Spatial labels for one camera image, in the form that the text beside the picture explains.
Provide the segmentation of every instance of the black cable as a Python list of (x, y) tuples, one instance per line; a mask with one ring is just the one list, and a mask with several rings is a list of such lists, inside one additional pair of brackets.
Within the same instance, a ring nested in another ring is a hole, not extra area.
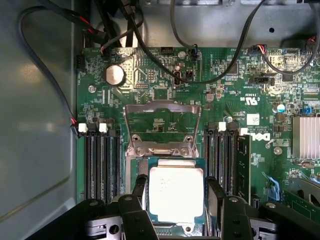
[[(109, 39), (113, 39), (117, 36), (117, 32), (114, 28), (113, 22), (110, 19), (107, 11), (103, 10), (103, 4), (100, 0), (94, 0), (94, 3), (96, 5), (96, 8), (99, 12), (100, 18), (103, 23), (104, 31), (106, 32)], [(119, 41), (115, 41), (113, 44), (114, 47), (121, 47), (121, 44)]]
[(74, 115), (69, 107), (68, 101), (66, 99), (66, 96), (64, 95), (63, 91), (61, 90), (57, 80), (52, 75), (50, 70), (47, 68), (47, 66), (44, 64), (44, 62), (38, 57), (38, 55), (34, 52), (34, 50), (30, 47), (28, 44), (24, 31), (23, 31), (23, 24), (26, 17), (34, 12), (48, 10), (45, 6), (32, 6), (25, 10), (23, 10), (16, 19), (16, 34), (18, 36), (18, 40), (23, 47), (23, 49), (28, 53), (34, 64), (39, 68), (39, 70), (47, 77), (47, 79), (50, 81), (51, 85), (53, 86), (54, 90), (59, 96), (59, 99), (69, 115), (71, 119), (75, 119)]
[(81, 19), (79, 19), (77, 16), (74, 16), (72, 14), (69, 14), (65, 11), (64, 8), (59, 7), (55, 3), (49, 1), (49, 0), (37, 0), (39, 3), (41, 3), (43, 6), (45, 6), (47, 9), (53, 11), (54, 13), (64, 17), (65, 19), (69, 20), (70, 22), (82, 27), (82, 29), (93, 29), (92, 26), (88, 23), (83, 22)]
[[(144, 17), (144, 13), (142, 12), (142, 10), (140, 8), (136, 8), (137, 12), (141, 15), (141, 20), (136, 24), (136, 26), (138, 28), (140, 28), (142, 26), (142, 24), (144, 23), (145, 17)], [(127, 30), (126, 32), (120, 34), (119, 36), (116, 36), (115, 38), (109, 40), (108, 42), (106, 42), (102, 47), (101, 47), (101, 53), (103, 54), (103, 52), (105, 51), (105, 49), (107, 49), (109, 46), (111, 46), (114, 42), (119, 41), (120, 39), (128, 36), (130, 33), (133, 33), (134, 29), (131, 28), (129, 30)]]
[(140, 47), (142, 48), (142, 50), (144, 51), (144, 53), (151, 59), (152, 62), (154, 62), (159, 68), (161, 68), (162, 70), (164, 70), (167, 74), (169, 74), (171, 77), (176, 78), (177, 80), (187, 83), (187, 84), (211, 84), (214, 83), (220, 79), (222, 79), (225, 75), (227, 75), (229, 73), (229, 71), (232, 69), (232, 67), (235, 65), (235, 63), (237, 62), (237, 59), (241, 53), (242, 47), (244, 46), (247, 34), (248, 34), (248, 30), (250, 28), (251, 22), (255, 16), (255, 14), (257, 13), (258, 9), (261, 7), (261, 5), (265, 2), (266, 0), (262, 0), (255, 8), (254, 10), (250, 13), (250, 15), (248, 16), (248, 18), (245, 21), (245, 24), (243, 26), (243, 30), (239, 39), (239, 43), (238, 46), (236, 47), (234, 56), (230, 62), (230, 64), (227, 66), (227, 68), (224, 70), (223, 73), (221, 73), (219, 76), (207, 80), (207, 81), (188, 81), (186, 79), (183, 79), (181, 77), (177, 77), (176, 75), (174, 75), (168, 68), (166, 68), (165, 66), (163, 66), (163, 64), (149, 51), (148, 47), (146, 46), (146, 44), (144, 43), (138, 27), (133, 19), (133, 17), (130, 15), (129, 16), (129, 20), (132, 22), (133, 28), (134, 28), (134, 33), (136, 35), (136, 38), (138, 40), (138, 43), (140, 44)]
[(298, 73), (301, 73), (302, 71), (304, 71), (309, 65), (310, 63), (315, 59), (316, 55), (318, 54), (318, 49), (319, 49), (319, 44), (320, 44), (320, 15), (318, 10), (316, 9), (316, 6), (313, 3), (309, 3), (309, 6), (315, 16), (315, 25), (316, 25), (316, 42), (315, 42), (315, 49), (312, 52), (311, 57), (309, 58), (309, 60), (305, 63), (304, 66), (302, 66), (300, 69), (296, 70), (296, 71), (282, 71), (278, 68), (276, 68), (268, 59), (268, 56), (266, 53), (262, 53), (263, 59), (266, 62), (266, 64), (269, 65), (269, 67), (279, 73), (279, 74), (283, 74), (283, 75), (295, 75)]
[(194, 49), (195, 45), (190, 45), (186, 42), (184, 42), (178, 34), (177, 31), (177, 27), (176, 27), (176, 17), (175, 17), (175, 7), (176, 7), (176, 0), (171, 0), (170, 2), (170, 22), (171, 22), (171, 28), (172, 28), (172, 32), (173, 35), (175, 37), (175, 39), (184, 47), (188, 48), (188, 49)]

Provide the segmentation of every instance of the integrated circuit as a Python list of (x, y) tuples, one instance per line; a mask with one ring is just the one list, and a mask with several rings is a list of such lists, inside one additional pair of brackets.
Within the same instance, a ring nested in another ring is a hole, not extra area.
[(232, 75), (236, 75), (238, 74), (238, 63), (236, 62), (230, 69), (230, 71), (228, 72), (228, 74), (232, 74)]
[(293, 82), (293, 81), (294, 81), (293, 75), (282, 74), (282, 82)]

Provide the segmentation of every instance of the screw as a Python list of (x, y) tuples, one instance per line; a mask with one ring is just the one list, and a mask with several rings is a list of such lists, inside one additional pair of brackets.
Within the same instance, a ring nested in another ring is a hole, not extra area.
[(238, 198), (236, 198), (236, 197), (230, 197), (229, 200), (230, 200), (231, 202), (233, 202), (233, 203), (238, 202)]
[(266, 206), (271, 208), (271, 209), (275, 209), (276, 208), (276, 205), (274, 203), (272, 203), (272, 202), (267, 202)]
[(93, 94), (93, 93), (96, 92), (96, 87), (93, 86), (93, 85), (90, 85), (90, 86), (88, 87), (88, 91), (89, 91), (89, 93)]
[(180, 152), (181, 152), (181, 155), (184, 156), (184, 157), (189, 155), (189, 149), (186, 148), (186, 147), (181, 148)]
[(89, 205), (90, 205), (90, 206), (95, 206), (95, 205), (97, 205), (97, 204), (98, 204), (97, 201), (93, 201), (93, 202), (91, 202)]
[(187, 56), (187, 54), (186, 54), (185, 51), (180, 51), (180, 52), (178, 53), (178, 57), (179, 57), (180, 59), (184, 59), (186, 56)]
[(145, 155), (145, 150), (141, 147), (137, 147), (137, 149), (135, 150), (135, 154), (137, 154), (139, 157), (142, 157), (143, 155)]
[(273, 149), (273, 153), (274, 153), (275, 155), (280, 155), (280, 154), (282, 154), (282, 148), (276, 146), (276, 147)]

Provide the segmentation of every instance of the capacitor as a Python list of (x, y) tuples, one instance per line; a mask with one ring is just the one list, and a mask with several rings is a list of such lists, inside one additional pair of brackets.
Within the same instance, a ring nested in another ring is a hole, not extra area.
[(276, 107), (276, 110), (277, 110), (278, 113), (284, 113), (285, 110), (286, 110), (286, 107), (285, 107), (285, 105), (283, 105), (283, 104), (279, 104), (279, 105)]
[(108, 66), (102, 76), (107, 84), (119, 87), (126, 82), (126, 73), (119, 65)]
[(272, 108), (272, 111), (275, 114), (282, 114), (282, 113), (284, 113), (286, 111), (286, 106), (283, 105), (283, 104), (274, 104), (273, 108)]
[(231, 122), (233, 121), (233, 119), (232, 119), (231, 116), (225, 116), (225, 117), (223, 118), (223, 121), (228, 124), (228, 123), (231, 123)]
[(181, 69), (180, 65), (175, 65), (175, 66), (174, 66), (174, 71), (175, 71), (175, 72), (179, 72), (180, 69)]

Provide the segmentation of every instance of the chip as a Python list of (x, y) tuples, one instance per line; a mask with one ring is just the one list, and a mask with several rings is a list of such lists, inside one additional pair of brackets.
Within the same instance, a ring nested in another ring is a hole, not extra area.
[(273, 125), (273, 132), (278, 133), (279, 132), (279, 125)]
[(278, 121), (278, 122), (284, 122), (287, 118), (287, 114), (285, 113), (277, 113), (275, 115), (275, 119)]
[(293, 82), (294, 76), (282, 74), (282, 82)]
[(206, 109), (213, 109), (214, 108), (214, 104), (213, 103), (206, 103), (205, 104), (205, 108)]
[(238, 74), (238, 63), (237, 62), (232, 66), (232, 68), (230, 69), (228, 74)]

